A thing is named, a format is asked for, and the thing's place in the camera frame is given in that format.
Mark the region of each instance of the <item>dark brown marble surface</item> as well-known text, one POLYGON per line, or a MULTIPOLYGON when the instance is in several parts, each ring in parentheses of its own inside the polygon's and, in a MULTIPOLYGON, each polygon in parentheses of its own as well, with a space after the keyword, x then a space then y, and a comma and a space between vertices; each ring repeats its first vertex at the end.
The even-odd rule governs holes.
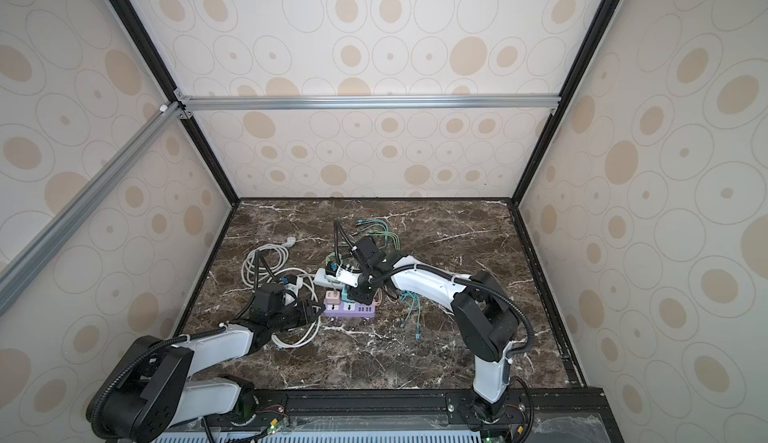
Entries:
MULTIPOLYGON (((385 218, 400 236, 402 249, 417 259, 445 268, 474 273, 491 271, 537 333, 536 347, 518 358, 512 372, 532 387, 563 388, 566 374, 542 304, 525 262, 512 218, 504 202, 470 200, 270 200, 245 201, 238 208, 216 261, 184 327, 193 333, 232 319, 247 302, 240 265, 245 255, 264 243, 298 242, 287 266, 309 273, 324 265, 332 251, 332 220, 339 218, 350 233, 359 218, 385 218)), ((267 261, 272 263, 275 255, 267 261)), ((325 294, 319 288, 318 296, 325 294)), ((421 338, 416 339, 413 315, 400 324, 408 304, 384 302, 373 320, 322 318, 320 332, 299 349, 278 349, 273 343, 241 359, 201 371, 195 379, 229 373, 262 389, 454 389, 469 388, 475 374, 474 356, 461 340, 456 324, 437 304, 422 299, 421 338)), ((305 329, 280 337, 296 341, 305 329)), ((523 327, 518 330, 522 339, 523 327)))

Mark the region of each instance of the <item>wallpaper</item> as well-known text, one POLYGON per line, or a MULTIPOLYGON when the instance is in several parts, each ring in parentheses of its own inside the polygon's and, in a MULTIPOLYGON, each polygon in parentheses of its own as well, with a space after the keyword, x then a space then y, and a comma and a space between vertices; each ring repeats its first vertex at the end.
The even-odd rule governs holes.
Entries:
POLYGON ((0 0, 0 272, 162 101, 102 0, 0 0))
POLYGON ((167 338, 229 212, 172 123, 0 318, 0 441, 101 441, 84 412, 125 349, 167 338))
POLYGON ((135 0, 186 94, 559 92, 600 0, 135 0))
POLYGON ((768 0, 626 0, 522 204, 628 443, 764 441, 768 0))
POLYGON ((242 197, 508 196, 548 108, 200 111, 242 197))

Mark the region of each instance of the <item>purple power strip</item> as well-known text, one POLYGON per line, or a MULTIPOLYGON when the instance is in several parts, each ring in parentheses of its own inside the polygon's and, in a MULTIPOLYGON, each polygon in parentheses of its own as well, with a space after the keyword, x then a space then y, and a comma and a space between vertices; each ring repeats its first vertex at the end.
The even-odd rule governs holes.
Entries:
POLYGON ((341 302, 340 305, 326 303, 326 311, 322 312, 322 315, 337 318, 373 318, 376 315, 376 306, 347 302, 341 302))

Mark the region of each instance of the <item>white cable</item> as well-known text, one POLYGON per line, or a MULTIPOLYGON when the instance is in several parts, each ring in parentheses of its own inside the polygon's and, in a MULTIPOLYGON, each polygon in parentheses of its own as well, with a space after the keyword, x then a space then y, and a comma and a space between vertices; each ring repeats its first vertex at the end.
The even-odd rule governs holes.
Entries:
MULTIPOLYGON (((302 287, 306 286, 311 292, 312 292, 312 300, 315 302, 318 301, 317 294, 315 293, 315 283, 314 278, 315 275, 311 275, 306 272, 305 269, 302 268, 283 268, 283 266, 288 262, 288 248, 291 248, 294 244, 296 244, 296 238, 289 237, 287 241, 281 245, 276 245, 274 243, 267 243, 266 245, 259 246, 255 250, 248 253, 248 256, 245 257, 245 260, 243 261, 243 265, 240 266, 240 278, 243 280, 243 284, 247 286, 249 289, 253 288, 254 285, 259 285, 266 281, 270 274, 266 271, 266 268, 259 267, 259 273, 258 275, 255 274, 254 268, 256 265, 254 265, 254 258, 256 257, 256 253, 268 251, 268 250, 274 250, 277 252, 277 263, 273 266, 270 266, 270 269, 272 270, 272 273, 275 275, 279 275, 281 273, 285 273, 288 271, 295 271, 298 272, 301 277, 307 277, 310 279, 310 286, 304 285, 303 283, 299 286, 299 290, 301 290, 302 287)), ((306 333, 299 339, 299 341, 295 343, 286 343, 283 342, 281 339, 277 338, 276 335, 272 335, 272 342, 278 347, 278 348, 284 348, 284 349, 293 349, 293 348, 301 348, 303 345, 306 345, 307 343, 311 342, 315 336, 317 336, 317 333, 320 331, 320 316, 317 317, 317 320, 310 325, 310 327, 306 330, 306 333)))
MULTIPOLYGON (((278 273, 284 273, 286 271, 291 271, 291 270, 301 272, 302 274, 299 275, 301 277, 308 276, 310 278, 310 286, 304 285, 303 280, 300 280, 301 284, 299 286, 299 290, 301 290, 302 287, 306 286, 312 292, 312 300, 317 302, 317 293, 315 293, 315 283, 312 281, 312 279, 314 278, 314 275, 310 275, 309 273, 307 273, 301 268, 285 268, 285 269, 281 269, 278 273)), ((272 335, 272 342, 278 348, 283 348, 283 349, 301 348, 303 345, 306 345, 307 343, 311 342, 315 338, 315 336, 317 336, 317 333, 319 331, 320 331, 320 316, 318 316, 317 320, 314 323, 312 323, 312 325, 310 325, 310 327, 306 330, 306 333, 304 333, 304 335, 299 339, 299 341, 295 343, 286 343, 286 342, 283 342, 283 340, 277 338, 277 335, 272 335)))
POLYGON ((280 271, 280 269, 283 268, 283 266, 288 261, 288 248, 286 245, 290 243, 291 238, 288 238, 288 242, 283 243, 283 245, 275 245, 273 243, 267 243, 266 245, 259 246, 254 251, 248 253, 248 256, 245 257, 245 260, 243 261, 243 265, 240 266, 240 278, 243 280, 243 284, 247 286, 248 288, 253 288, 254 284, 262 283, 264 280, 269 278, 270 274, 266 271, 266 268, 259 267, 259 274, 254 275, 254 258, 256 257, 256 253, 260 251, 267 251, 270 249, 273 249, 274 251, 277 251, 277 264, 274 266, 270 266, 270 269, 272 270, 272 273, 277 273, 280 271))

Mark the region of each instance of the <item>black frame edge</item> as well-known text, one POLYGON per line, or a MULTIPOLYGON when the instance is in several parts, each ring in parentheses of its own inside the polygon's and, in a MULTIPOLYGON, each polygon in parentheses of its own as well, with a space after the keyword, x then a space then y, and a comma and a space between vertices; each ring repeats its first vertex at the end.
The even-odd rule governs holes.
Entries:
POLYGON ((224 193, 226 201, 230 202, 232 207, 239 205, 240 197, 237 196, 237 192, 232 186, 230 179, 226 177, 224 168, 221 166, 221 163, 219 163, 219 159, 216 158, 214 150, 211 149, 210 145, 208 144, 208 140, 203 134, 203 131, 200 129, 200 125, 198 125, 197 121, 194 119, 194 116, 182 118, 181 124, 184 126, 184 129, 187 130, 187 134, 192 140, 192 143, 194 143, 195 148, 197 148, 197 152, 200 154, 200 157, 208 165, 210 174, 213 175, 216 183, 219 185, 219 188, 221 188, 221 191, 224 193))
POLYGON ((620 1, 621 0, 600 1, 598 11, 592 19, 592 23, 587 30, 587 35, 584 38, 584 41, 581 43, 581 47, 576 54, 576 59, 574 60, 573 65, 571 65, 571 70, 568 72, 568 76, 565 77, 563 88, 560 91, 560 104, 558 104, 558 109, 554 112, 554 115, 550 115, 547 122, 544 124, 542 135, 538 138, 536 146, 531 153, 531 157, 525 164, 525 169, 523 170, 520 182, 514 189, 512 201, 515 206, 522 201, 525 192, 531 185, 536 170, 549 148, 549 143, 552 141, 554 134, 558 131, 558 127, 560 126, 560 122, 562 121, 565 112, 568 110, 568 107, 571 106, 571 100, 573 100, 576 90, 578 89, 582 78, 584 78, 584 74, 587 72, 587 68, 592 61, 592 56, 594 56, 598 46, 600 46, 603 35, 605 35, 605 31, 608 28, 610 20, 613 18, 620 1))
POLYGON ((219 233, 219 236, 216 238, 216 243, 214 243, 214 247, 210 250, 210 255, 208 256, 208 259, 205 262, 205 266, 203 267, 203 272, 200 274, 200 277, 197 279, 197 283, 195 283, 194 289, 192 290, 192 293, 190 294, 190 297, 187 299, 187 303, 184 306, 184 311, 181 313, 181 318, 176 324, 176 329, 174 330, 174 337, 180 335, 181 330, 184 328, 184 325, 187 324, 187 319, 189 319, 190 315, 192 314, 192 309, 194 308, 194 304, 197 301, 197 297, 200 295, 200 291, 203 289, 203 284, 205 284, 205 280, 208 277, 208 272, 210 271, 210 267, 213 266, 214 261, 216 261, 216 256, 218 256, 219 249, 221 248, 221 243, 224 242, 224 237, 226 236, 226 232, 229 231, 230 224, 232 224, 232 219, 235 217, 235 213, 237 212, 237 209, 239 207, 240 207, 240 201, 237 201, 234 205, 232 205, 232 208, 230 209, 230 214, 226 216, 224 225, 221 227, 221 232, 219 233))
POLYGON ((165 97, 168 101, 176 101, 177 97, 174 94, 176 83, 165 66, 163 58, 158 53, 158 48, 152 43, 149 33, 147 33, 147 30, 141 23, 139 15, 136 13, 133 5, 130 4, 130 0, 109 0, 109 2, 139 50, 141 57, 144 58, 144 62, 149 67, 155 80, 160 84, 160 89, 165 94, 165 97))
POLYGON ((531 237, 528 235, 528 230, 525 228, 520 209, 514 204, 508 205, 508 208, 514 223, 514 228, 518 232, 520 243, 525 252, 525 258, 528 260, 528 267, 531 269, 531 276, 536 284, 538 297, 542 300, 544 312, 547 314, 549 325, 552 328, 554 342, 557 343, 558 349, 560 350, 560 357, 563 360, 565 373, 568 375, 568 379, 573 387, 586 387, 587 382, 584 379, 584 372, 581 370, 581 365, 576 358, 571 339, 568 337, 568 332, 565 330, 565 324, 560 316, 558 306, 554 302, 552 290, 550 289, 547 277, 542 270, 542 264, 538 261, 538 256, 536 256, 536 251, 534 250, 531 237))
MULTIPOLYGON (((467 389, 343 389, 343 390, 259 390, 255 396, 264 404, 283 405, 293 418, 349 417, 349 416, 398 416, 398 415, 446 415, 448 425, 462 425, 452 421, 448 404, 452 397, 468 392, 467 389)), ((508 401, 522 394, 520 389, 510 389, 508 401)), ((567 417, 573 413, 597 413, 611 443, 624 443, 618 423, 610 409, 605 392, 600 388, 577 389, 530 389, 531 400, 537 414, 556 413, 567 417)), ((219 415, 208 417, 208 424, 227 431, 259 431, 264 420, 245 427, 233 427, 219 415)))
POLYGON ((285 197, 285 196, 252 196, 251 198, 240 198, 241 202, 249 201, 492 201, 492 202, 504 202, 509 204, 512 200, 509 196, 489 196, 487 198, 481 198, 479 196, 471 197, 459 197, 459 196, 419 196, 418 198, 406 198, 398 196, 365 196, 355 198, 354 196, 344 196, 343 198, 336 197, 317 197, 317 198, 302 198, 302 197, 285 197))
MULTIPOLYGON (((144 59, 145 64, 152 72, 152 76, 160 85, 160 89, 168 99, 168 101, 179 101, 176 91, 176 82, 170 75, 168 67, 165 66, 163 58, 158 53, 158 48, 152 42, 149 33, 144 24, 141 23, 141 18, 136 13, 136 9, 130 3, 130 0, 109 0, 111 6, 114 8, 114 12, 120 18, 120 22, 128 32, 130 38, 136 45, 136 48, 144 59)), ((184 108, 184 102, 179 101, 179 104, 184 108)), ((211 174, 214 176, 216 183, 224 192, 224 195, 229 201, 230 205, 234 206, 239 202, 239 198, 235 189, 232 187, 232 183, 229 178, 226 177, 224 169, 221 167, 219 160, 216 159, 213 150, 211 150, 208 140, 206 139, 200 127, 197 126, 197 122, 194 118, 182 120, 184 129, 187 131, 192 143, 197 148, 200 156, 205 161, 211 174)))

